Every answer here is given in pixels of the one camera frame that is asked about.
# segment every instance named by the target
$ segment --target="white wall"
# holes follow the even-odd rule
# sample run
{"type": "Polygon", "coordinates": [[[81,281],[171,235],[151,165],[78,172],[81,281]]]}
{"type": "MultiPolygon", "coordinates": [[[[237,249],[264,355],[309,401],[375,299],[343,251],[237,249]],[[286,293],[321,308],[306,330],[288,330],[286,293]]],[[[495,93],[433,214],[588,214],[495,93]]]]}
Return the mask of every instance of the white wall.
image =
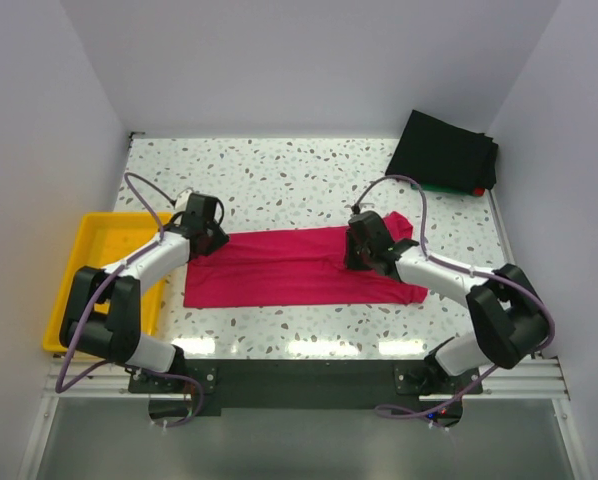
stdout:
{"type": "Polygon", "coordinates": [[[557,322],[598,478],[598,0],[563,0],[497,115],[506,228],[557,322]]]}
{"type": "Polygon", "coordinates": [[[398,137],[485,129],[558,0],[62,0],[124,125],[398,137]]]}
{"type": "Polygon", "coordinates": [[[0,1],[0,479],[37,412],[41,337],[80,217],[111,206],[125,143],[58,1],[0,1]]]}

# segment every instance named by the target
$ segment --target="terrazzo table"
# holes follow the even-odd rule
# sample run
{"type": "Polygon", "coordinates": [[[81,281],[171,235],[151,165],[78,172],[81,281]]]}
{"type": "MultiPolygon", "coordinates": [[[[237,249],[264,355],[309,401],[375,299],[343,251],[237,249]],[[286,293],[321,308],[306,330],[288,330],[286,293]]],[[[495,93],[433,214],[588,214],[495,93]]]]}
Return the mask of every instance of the terrazzo table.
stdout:
{"type": "MultiPolygon", "coordinates": [[[[171,195],[187,187],[220,198],[222,227],[235,232],[345,225],[350,205],[383,175],[393,139],[135,139],[127,169],[171,195]]],[[[162,197],[138,184],[157,210],[162,197]]],[[[505,263],[487,197],[428,193],[431,251],[480,266],[505,263]]],[[[366,197],[380,215],[398,211],[415,226],[419,194],[383,182],[366,197]]],[[[142,206],[121,185],[115,211],[142,206]]],[[[423,358],[471,329],[467,310],[430,292],[423,304],[189,309],[186,268],[167,278],[157,336],[188,358],[423,358]]]]}

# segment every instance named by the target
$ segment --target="red cloth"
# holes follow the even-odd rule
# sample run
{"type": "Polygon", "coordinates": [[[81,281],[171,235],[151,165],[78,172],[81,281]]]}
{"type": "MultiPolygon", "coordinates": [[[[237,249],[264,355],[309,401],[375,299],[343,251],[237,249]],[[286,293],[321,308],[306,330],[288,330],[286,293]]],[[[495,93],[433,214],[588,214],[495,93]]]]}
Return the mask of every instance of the red cloth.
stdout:
{"type": "MultiPolygon", "coordinates": [[[[394,239],[412,225],[393,212],[385,218],[394,239]]],[[[209,257],[188,264],[185,307],[256,307],[338,303],[423,302],[428,291],[373,271],[344,265],[347,227],[235,233],[209,257]]]]}

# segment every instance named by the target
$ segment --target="folded black fabric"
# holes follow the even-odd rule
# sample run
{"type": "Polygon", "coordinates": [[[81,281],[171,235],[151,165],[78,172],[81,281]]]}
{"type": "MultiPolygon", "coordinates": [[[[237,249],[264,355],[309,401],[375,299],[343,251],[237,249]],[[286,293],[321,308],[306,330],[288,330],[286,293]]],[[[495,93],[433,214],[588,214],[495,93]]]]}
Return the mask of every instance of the folded black fabric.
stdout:
{"type": "Polygon", "coordinates": [[[413,110],[386,175],[465,193],[490,189],[497,181],[498,145],[483,133],[454,127],[413,110]]]}

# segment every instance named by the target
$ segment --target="plastic tray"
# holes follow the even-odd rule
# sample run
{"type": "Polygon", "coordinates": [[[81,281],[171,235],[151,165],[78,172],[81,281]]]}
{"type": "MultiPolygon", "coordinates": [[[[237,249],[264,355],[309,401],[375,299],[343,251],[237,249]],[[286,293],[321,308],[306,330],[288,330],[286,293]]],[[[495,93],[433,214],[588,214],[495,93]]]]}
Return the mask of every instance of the plastic tray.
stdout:
{"type": "MultiPolygon", "coordinates": [[[[159,213],[162,222],[170,217],[170,213],[159,213]]],[[[66,351],[59,343],[59,330],[75,272],[85,265],[103,267],[113,263],[148,242],[156,232],[155,221],[148,213],[89,213],[83,217],[43,337],[44,350],[52,353],[66,351]]],[[[165,279],[153,285],[141,298],[141,331],[148,335],[154,334],[157,327],[164,285],[165,279]]],[[[97,312],[107,309],[107,305],[95,306],[97,312]]]]}

